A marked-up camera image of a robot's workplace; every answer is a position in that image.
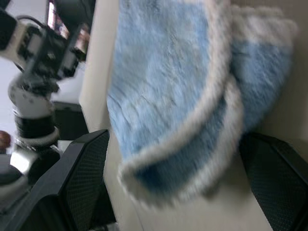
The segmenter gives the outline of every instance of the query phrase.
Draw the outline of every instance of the white wall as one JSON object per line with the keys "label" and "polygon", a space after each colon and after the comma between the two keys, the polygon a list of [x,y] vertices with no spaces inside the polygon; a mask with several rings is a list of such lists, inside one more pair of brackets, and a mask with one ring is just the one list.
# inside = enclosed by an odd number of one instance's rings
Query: white wall
{"label": "white wall", "polygon": [[[12,0],[7,11],[17,16],[26,14],[45,22],[46,1],[45,0]],[[75,78],[64,80],[60,84],[61,92],[54,96],[54,100],[70,103],[78,103],[78,97],[82,85],[83,69],[82,64]],[[10,81],[20,72],[10,61],[0,58],[0,130],[11,135],[15,133],[14,116],[12,103],[7,95]]]}

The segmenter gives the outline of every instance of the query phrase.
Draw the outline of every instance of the robotic arm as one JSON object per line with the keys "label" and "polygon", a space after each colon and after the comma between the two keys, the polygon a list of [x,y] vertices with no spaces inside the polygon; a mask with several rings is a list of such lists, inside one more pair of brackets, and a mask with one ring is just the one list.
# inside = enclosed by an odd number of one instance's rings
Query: robotic arm
{"label": "robotic arm", "polygon": [[55,0],[54,4],[70,32],[68,39],[36,20],[39,27],[25,25],[21,20],[29,17],[15,19],[0,9],[0,56],[22,71],[8,89],[17,127],[10,164],[33,180],[60,158],[54,147],[59,132],[51,94],[58,91],[58,81],[74,76],[84,57],[76,44],[84,24],[91,28],[95,0]]}

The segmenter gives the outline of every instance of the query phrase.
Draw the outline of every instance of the fluffy blue cloth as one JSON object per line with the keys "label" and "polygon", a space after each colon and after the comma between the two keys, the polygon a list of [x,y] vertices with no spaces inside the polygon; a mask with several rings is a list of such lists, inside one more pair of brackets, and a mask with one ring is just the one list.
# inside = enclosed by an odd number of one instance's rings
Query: fluffy blue cloth
{"label": "fluffy blue cloth", "polygon": [[220,179],[277,99],[295,30],[229,0],[120,0],[107,103],[134,200],[174,205]]}

